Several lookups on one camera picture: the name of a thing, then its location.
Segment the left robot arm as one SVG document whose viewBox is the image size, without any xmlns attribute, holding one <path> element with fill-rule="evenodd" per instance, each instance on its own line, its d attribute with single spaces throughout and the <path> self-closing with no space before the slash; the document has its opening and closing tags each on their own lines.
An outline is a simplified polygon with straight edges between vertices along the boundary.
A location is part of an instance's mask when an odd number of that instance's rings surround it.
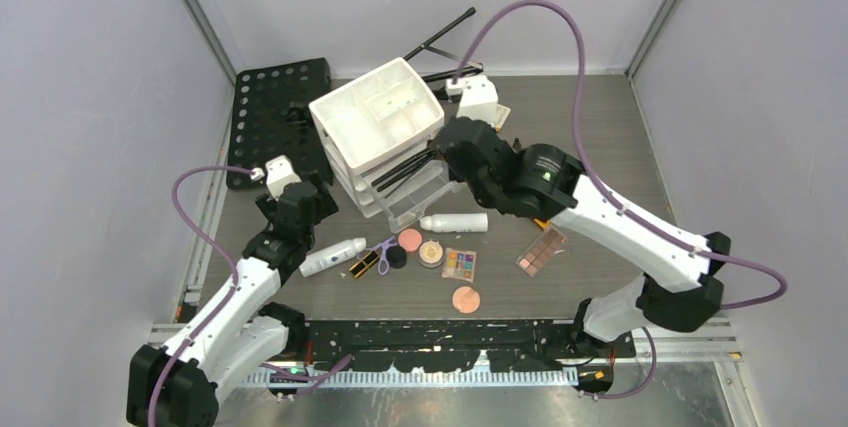
<svg viewBox="0 0 848 427">
<path fill-rule="evenodd" d="M 266 227 L 191 321 L 159 347 L 141 346 L 129 367 L 126 419 L 135 426 L 211 426 L 230 393 L 260 363 L 298 359 L 304 316 L 271 301 L 313 248 L 314 228 L 338 206 L 316 173 L 256 200 Z"/>
</svg>

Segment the white plastic drawer organizer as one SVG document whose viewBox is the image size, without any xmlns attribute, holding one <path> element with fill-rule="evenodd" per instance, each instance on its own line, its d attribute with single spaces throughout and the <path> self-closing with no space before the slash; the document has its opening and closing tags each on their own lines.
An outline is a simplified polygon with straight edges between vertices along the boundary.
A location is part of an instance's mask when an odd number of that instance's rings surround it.
<svg viewBox="0 0 848 427">
<path fill-rule="evenodd" d="M 463 189 L 438 159 L 389 198 L 393 184 L 379 188 L 394 177 L 392 169 L 425 151 L 445 123 L 435 95 L 403 58 L 311 101 L 309 111 L 342 188 L 364 217 L 384 213 L 392 232 L 412 226 L 442 197 Z"/>
</svg>

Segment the small pink powder puff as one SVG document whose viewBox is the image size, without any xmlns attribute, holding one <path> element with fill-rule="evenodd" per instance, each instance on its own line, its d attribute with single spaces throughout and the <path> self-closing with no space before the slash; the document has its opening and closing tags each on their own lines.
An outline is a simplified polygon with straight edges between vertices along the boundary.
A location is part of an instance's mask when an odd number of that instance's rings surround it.
<svg viewBox="0 0 848 427">
<path fill-rule="evenodd" d="M 461 314 L 476 312 L 481 305 L 481 296 L 477 290 L 470 286 L 457 288 L 451 297 L 454 309 Z"/>
</svg>

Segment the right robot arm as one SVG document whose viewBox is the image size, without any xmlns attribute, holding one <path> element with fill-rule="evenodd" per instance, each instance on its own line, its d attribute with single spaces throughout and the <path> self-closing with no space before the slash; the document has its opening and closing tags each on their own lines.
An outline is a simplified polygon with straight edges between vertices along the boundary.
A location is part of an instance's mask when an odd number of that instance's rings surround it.
<svg viewBox="0 0 848 427">
<path fill-rule="evenodd" d="M 666 234 L 676 227 L 639 206 L 607 200 L 575 157 L 549 144 L 515 150 L 481 120 L 450 120 L 430 144 L 452 179 L 468 184 L 476 202 L 504 215 L 548 220 L 580 233 L 630 261 L 641 275 L 619 290 L 579 305 L 571 344 L 596 357 L 620 335 L 648 325 L 690 333 L 720 309 L 724 286 L 715 278 L 721 262 L 708 254 L 729 251 L 729 238 L 713 232 L 679 232 L 681 248 L 631 219 L 640 214 Z"/>
</svg>

